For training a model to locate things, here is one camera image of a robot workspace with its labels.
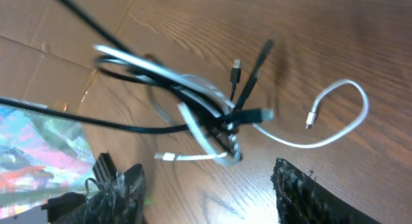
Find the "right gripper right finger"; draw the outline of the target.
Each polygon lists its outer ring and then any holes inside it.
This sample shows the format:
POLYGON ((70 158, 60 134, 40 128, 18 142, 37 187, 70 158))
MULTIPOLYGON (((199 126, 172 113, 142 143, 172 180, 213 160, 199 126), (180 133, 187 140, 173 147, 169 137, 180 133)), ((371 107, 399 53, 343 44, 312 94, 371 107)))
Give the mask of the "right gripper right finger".
POLYGON ((276 192, 280 223, 378 223, 319 185, 311 174, 305 174, 285 159, 276 159, 271 181, 276 192))

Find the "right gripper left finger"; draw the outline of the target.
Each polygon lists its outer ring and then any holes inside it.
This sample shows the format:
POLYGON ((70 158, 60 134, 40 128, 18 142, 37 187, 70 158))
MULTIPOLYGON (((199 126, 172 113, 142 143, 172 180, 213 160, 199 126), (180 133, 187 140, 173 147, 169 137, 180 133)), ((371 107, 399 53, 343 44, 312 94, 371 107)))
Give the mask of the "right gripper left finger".
POLYGON ((144 169, 137 163, 53 224, 141 224, 145 190, 144 169))

